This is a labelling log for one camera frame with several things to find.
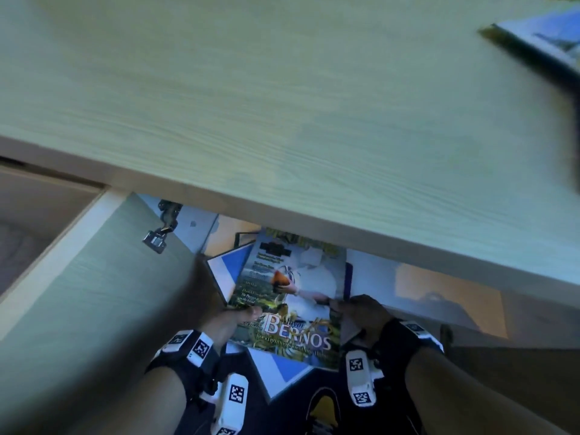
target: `black shoe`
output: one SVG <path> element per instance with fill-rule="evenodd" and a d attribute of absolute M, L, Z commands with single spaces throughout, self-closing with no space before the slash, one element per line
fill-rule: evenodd
<path fill-rule="evenodd" d="M 337 435 L 340 428 L 340 408 L 335 392 L 330 388 L 318 389 L 306 414 L 304 435 Z"/>

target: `wooden tabletop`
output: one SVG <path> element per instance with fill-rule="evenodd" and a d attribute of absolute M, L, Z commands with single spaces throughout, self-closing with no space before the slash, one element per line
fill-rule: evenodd
<path fill-rule="evenodd" d="M 0 0 L 0 155 L 580 306 L 559 0 Z"/>

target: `magazine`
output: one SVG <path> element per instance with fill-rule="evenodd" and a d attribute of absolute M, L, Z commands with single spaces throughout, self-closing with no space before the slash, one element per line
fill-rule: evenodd
<path fill-rule="evenodd" d="M 230 307 L 258 305 L 263 314 L 236 329 L 232 341 L 333 371 L 339 366 L 346 249 L 265 228 L 231 295 Z"/>
<path fill-rule="evenodd" d="M 494 26 L 580 75 L 580 8 Z"/>

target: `cabinet door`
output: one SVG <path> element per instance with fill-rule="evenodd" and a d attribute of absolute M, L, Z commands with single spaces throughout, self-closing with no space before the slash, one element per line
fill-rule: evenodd
<path fill-rule="evenodd" d="M 0 298 L 0 433 L 56 433 L 142 374 L 188 315 L 192 253 L 135 194 L 106 191 Z"/>

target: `black pants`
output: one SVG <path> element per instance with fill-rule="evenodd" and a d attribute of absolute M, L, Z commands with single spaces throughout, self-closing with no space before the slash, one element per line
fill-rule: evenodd
<path fill-rule="evenodd" d="M 377 403 L 359 408 L 350 399 L 346 372 L 315 369 L 268 404 L 260 379 L 247 353 L 225 356 L 218 378 L 236 372 L 248 379 L 248 401 L 240 435 L 303 435 L 311 397 L 323 387 L 337 395 L 340 407 L 340 433 L 388 433 L 415 435 L 421 433 L 421 422 L 407 394 L 394 394 L 386 385 L 375 383 Z M 207 435 L 214 417 L 213 405 L 192 404 L 183 414 L 177 435 Z"/>

